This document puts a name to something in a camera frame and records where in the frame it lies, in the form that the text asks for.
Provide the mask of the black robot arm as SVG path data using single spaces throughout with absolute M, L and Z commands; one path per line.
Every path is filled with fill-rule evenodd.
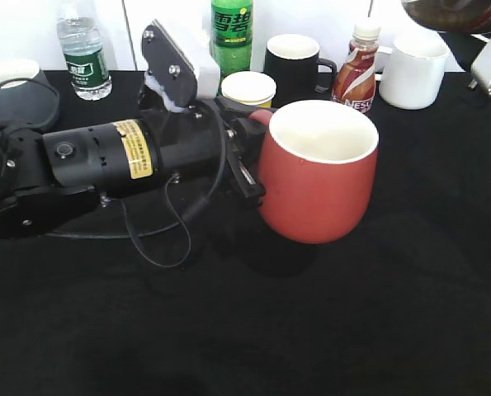
M 47 134 L 0 123 L 0 238 L 48 233 L 171 178 L 210 177 L 256 204 L 265 189 L 247 167 L 267 129 L 252 113 L 224 97 L 173 113 L 143 88 L 135 119 Z

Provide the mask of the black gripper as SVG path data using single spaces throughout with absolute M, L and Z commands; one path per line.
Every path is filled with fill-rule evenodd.
M 178 112 L 165 107 L 163 96 L 143 88 L 139 114 L 155 171 L 141 188 L 156 191 L 176 174 L 187 180 L 215 172 L 215 184 L 231 185 L 248 208 L 258 208 L 265 187 L 243 165 L 245 118 L 256 111 L 275 110 L 250 106 L 227 97 L 193 100 Z

